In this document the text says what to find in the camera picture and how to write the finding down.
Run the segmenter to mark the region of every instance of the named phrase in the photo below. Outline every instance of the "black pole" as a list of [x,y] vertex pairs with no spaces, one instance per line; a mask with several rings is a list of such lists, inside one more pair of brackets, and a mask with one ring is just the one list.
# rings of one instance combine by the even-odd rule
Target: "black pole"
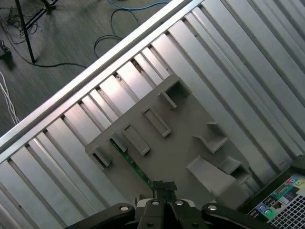
[[15,2],[16,2],[18,14],[19,14],[19,17],[20,17],[20,22],[21,22],[22,30],[24,32],[25,41],[26,41],[28,49],[29,49],[30,59],[32,60],[32,63],[35,63],[32,47],[31,47],[31,43],[30,43],[30,40],[29,40],[28,30],[26,28],[26,25],[25,25],[25,22],[24,22],[24,18],[23,18],[23,14],[22,14],[22,10],[21,10],[21,7],[20,7],[20,2],[19,2],[19,0],[15,0]]

